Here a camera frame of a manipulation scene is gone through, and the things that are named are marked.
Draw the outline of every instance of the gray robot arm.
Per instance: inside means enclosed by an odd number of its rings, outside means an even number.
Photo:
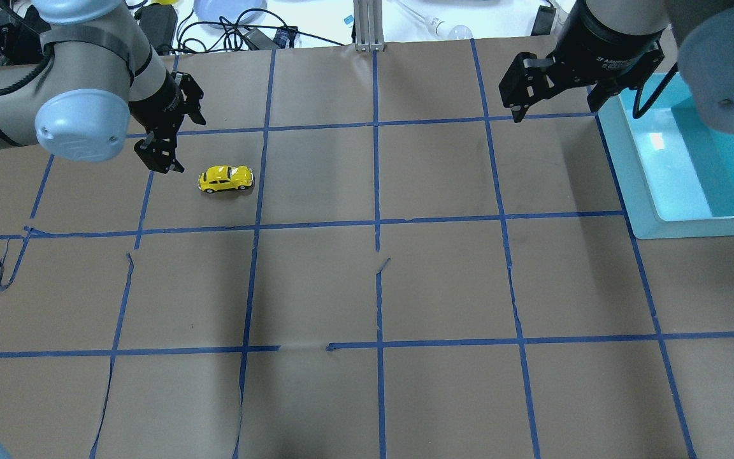
[[[658,39],[668,24],[702,120],[734,134],[734,0],[577,0],[553,52],[516,56],[500,82],[503,104],[519,122],[543,99],[593,86],[588,105],[597,111],[644,86],[664,58]]]
[[[123,148],[130,114],[147,137],[135,152],[152,171],[183,171],[176,134],[200,114],[202,90],[170,73],[122,0],[34,0],[52,25],[41,35],[52,60],[35,79],[0,96],[0,149],[40,143],[50,153],[102,161]],[[32,67],[0,70],[0,89]]]

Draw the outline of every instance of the blue plastic bin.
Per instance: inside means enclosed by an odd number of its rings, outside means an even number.
[[[701,122],[681,76],[641,119],[631,115],[634,97],[610,99],[600,122],[635,236],[734,235],[734,135]]]

